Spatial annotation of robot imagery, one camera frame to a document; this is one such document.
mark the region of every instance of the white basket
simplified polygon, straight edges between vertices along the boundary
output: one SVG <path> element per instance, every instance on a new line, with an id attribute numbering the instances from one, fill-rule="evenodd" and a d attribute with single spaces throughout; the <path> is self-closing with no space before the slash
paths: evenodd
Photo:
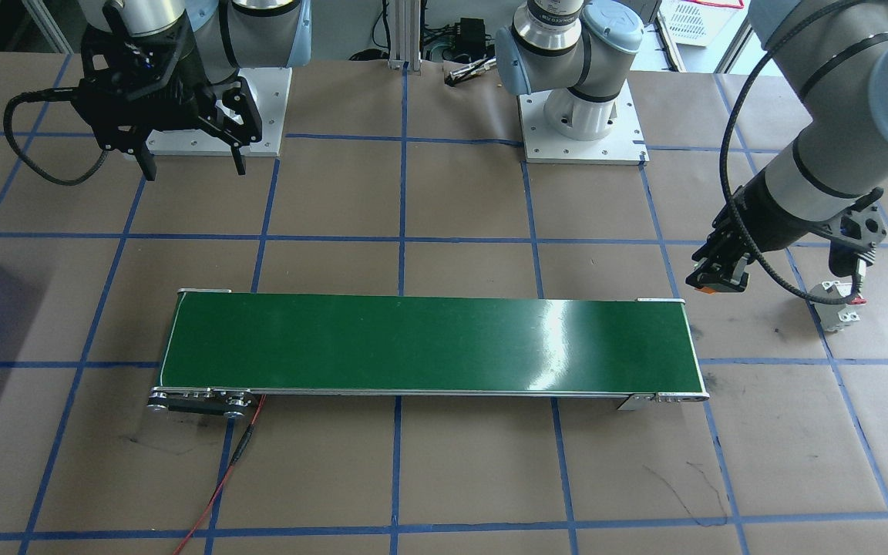
<path id="1" fill-rule="evenodd" d="M 708 46 L 728 20 L 742 8 L 719 8 L 685 0 L 663 0 L 660 12 L 674 41 L 681 45 Z"/>

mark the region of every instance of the robotic arm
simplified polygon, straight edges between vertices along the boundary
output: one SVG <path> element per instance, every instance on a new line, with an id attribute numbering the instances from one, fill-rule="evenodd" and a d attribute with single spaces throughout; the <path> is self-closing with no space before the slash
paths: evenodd
<path id="1" fill-rule="evenodd" d="M 81 45 L 84 78 L 76 88 L 28 92 L 21 102 L 70 101 L 105 153 L 134 156 L 148 180 L 156 164 L 147 148 L 154 130 L 203 130 L 231 150 L 244 175 L 240 148 L 261 140 L 254 91 L 240 67 L 303 66 L 310 60 L 310 0 L 79 0 L 89 27 Z"/>
<path id="2" fill-rule="evenodd" d="M 785 249 L 807 233 L 831 241 L 829 268 L 853 278 L 843 304 L 859 294 L 866 267 L 886 235 L 876 201 L 888 177 L 888 1 L 764 0 L 750 19 L 768 54 L 747 80 L 722 145 L 727 203 L 687 284 L 705 292 L 744 291 L 754 261 L 787 288 L 762 252 Z M 732 194 L 728 142 L 748 92 L 765 61 L 775 59 L 813 123 L 769 165 Z"/>

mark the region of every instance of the white mounting plate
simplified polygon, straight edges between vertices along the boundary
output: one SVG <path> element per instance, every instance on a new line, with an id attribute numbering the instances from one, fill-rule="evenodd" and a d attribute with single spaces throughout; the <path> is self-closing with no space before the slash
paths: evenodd
<path id="1" fill-rule="evenodd" d="M 262 138 L 242 147 L 246 156 L 279 154 L 279 141 L 283 137 L 283 120 L 286 119 L 286 101 L 290 95 L 290 78 L 293 70 L 278 67 L 243 68 L 239 75 L 249 81 L 262 117 Z M 201 130 L 153 131 L 146 141 L 156 155 L 173 156 L 231 156 L 227 144 Z"/>
<path id="2" fill-rule="evenodd" d="M 612 133 L 602 140 L 572 140 L 553 129 L 543 117 L 543 103 L 549 95 L 550 91 L 543 91 L 519 97 L 527 162 L 637 165 L 649 160 L 628 82 L 616 98 L 617 117 Z"/>

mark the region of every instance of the green conveyor belt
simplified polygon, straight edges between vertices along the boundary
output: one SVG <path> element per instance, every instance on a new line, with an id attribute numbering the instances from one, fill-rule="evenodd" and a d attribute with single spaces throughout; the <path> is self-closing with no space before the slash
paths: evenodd
<path id="1" fill-rule="evenodd" d="M 155 389 L 706 399 L 667 300 L 186 291 Z"/>

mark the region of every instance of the coiled black cable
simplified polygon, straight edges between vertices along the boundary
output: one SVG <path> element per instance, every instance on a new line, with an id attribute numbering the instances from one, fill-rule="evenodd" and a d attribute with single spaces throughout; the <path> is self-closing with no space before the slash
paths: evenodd
<path id="1" fill-rule="evenodd" d="M 794 36 L 799 35 L 803 29 L 807 29 L 814 22 L 826 17 L 826 15 L 834 14 L 863 2 L 864 0 L 839 0 L 838 2 L 828 4 L 828 6 L 821 8 L 813 14 L 807 15 L 807 17 L 799 22 L 799 24 L 794 25 L 792 29 L 783 35 L 783 37 L 767 51 L 762 59 L 758 61 L 758 64 L 755 64 L 755 68 L 753 68 L 752 72 L 749 74 L 745 84 L 742 85 L 742 90 L 739 92 L 739 98 L 736 99 L 735 106 L 732 107 L 732 112 L 729 113 L 728 124 L 725 127 L 725 136 L 721 138 L 722 145 L 718 155 L 718 176 L 722 181 L 721 191 L 725 195 L 725 203 L 728 207 L 728 211 L 732 214 L 732 219 L 735 220 L 735 225 L 739 230 L 739 234 L 745 239 L 746 246 L 749 248 L 749 253 L 755 258 L 755 262 L 758 262 L 758 264 L 762 266 L 762 270 L 765 270 L 765 272 L 769 274 L 769 277 L 772 278 L 779 287 L 785 288 L 790 294 L 799 296 L 799 298 L 806 301 L 820 304 L 849 304 L 854 299 L 857 299 L 861 294 L 861 288 L 863 288 L 863 277 L 861 277 L 861 274 L 858 271 L 852 275 L 852 292 L 844 298 L 821 298 L 821 296 L 808 294 L 807 291 L 801 291 L 801 289 L 785 280 L 782 275 L 776 273 L 776 270 L 772 268 L 769 261 L 762 256 L 762 251 L 759 249 L 759 246 L 755 245 L 755 240 L 749 233 L 749 230 L 746 229 L 746 224 L 742 220 L 742 214 L 739 212 L 739 207 L 735 203 L 735 200 L 733 200 L 732 189 L 728 179 L 728 151 L 732 142 L 732 134 L 735 131 L 735 124 L 738 120 L 739 113 L 742 112 L 742 105 L 745 104 L 746 96 L 749 94 L 749 90 L 753 86 L 753 83 L 755 83 L 755 79 L 759 77 L 765 64 L 768 64 L 769 61 L 772 60 L 772 57 L 776 56 L 776 53 L 778 53 L 783 46 L 786 46 L 787 42 L 792 41 Z"/>
<path id="2" fill-rule="evenodd" d="M 36 175 L 48 180 L 50 183 L 57 183 L 57 185 L 63 185 L 64 187 L 81 185 L 81 183 L 88 180 L 90 176 L 95 175 L 95 172 L 102 167 L 103 163 L 105 163 L 105 158 L 109 157 L 109 151 L 103 150 L 102 155 L 98 157 L 98 161 L 95 162 L 95 165 L 92 166 L 91 169 L 88 169 L 84 175 L 71 180 L 59 179 L 50 175 L 50 173 L 47 173 L 45 169 L 40 168 L 39 165 L 36 165 L 36 162 L 32 161 L 32 159 L 25 154 L 25 152 L 22 152 L 22 148 L 20 148 L 15 141 L 15 133 L 13 131 L 12 123 L 15 109 L 21 104 L 70 102 L 71 98 L 74 98 L 74 89 L 72 88 L 45 89 L 42 91 L 32 91 L 27 93 L 23 92 L 21 95 L 10 99 L 9 103 L 6 104 L 5 112 L 2 115 L 2 130 L 6 136 L 6 142 L 9 143 L 9 147 L 12 148 L 15 155 L 18 156 L 25 165 L 29 166 L 29 169 L 36 172 Z"/>

